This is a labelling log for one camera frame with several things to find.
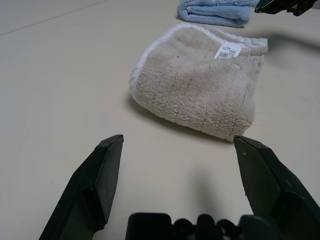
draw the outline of fleece towel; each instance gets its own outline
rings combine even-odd
[[[181,0],[179,15],[187,22],[240,28],[259,0]]]
[[[160,118],[232,142],[254,121],[267,40],[207,28],[181,23],[151,44],[131,74],[130,93]],[[238,56],[217,55],[223,48]]]

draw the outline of blue towel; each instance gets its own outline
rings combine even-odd
[[[250,20],[251,7],[259,0],[181,0],[183,20],[199,24],[240,28]]]

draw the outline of sherpa fabric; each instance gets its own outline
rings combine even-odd
[[[214,59],[222,45],[241,49],[239,56]],[[181,23],[142,54],[130,92],[161,118],[232,142],[254,121],[253,95],[267,50],[264,38]]]

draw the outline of table surface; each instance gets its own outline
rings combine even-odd
[[[179,0],[6,2],[0,239],[38,239],[72,173],[115,134],[124,135],[118,185],[109,223],[95,240],[123,240],[135,212],[193,223],[201,213],[235,223],[252,213],[232,144],[159,119],[130,97],[140,54],[181,22]],[[245,28],[219,27],[269,39],[245,135],[272,148],[318,204],[319,23],[320,10],[311,9],[299,17],[255,13]]]

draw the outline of towel label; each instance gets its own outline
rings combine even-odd
[[[214,59],[230,59],[238,56],[240,51],[240,48],[222,45],[214,56]]]

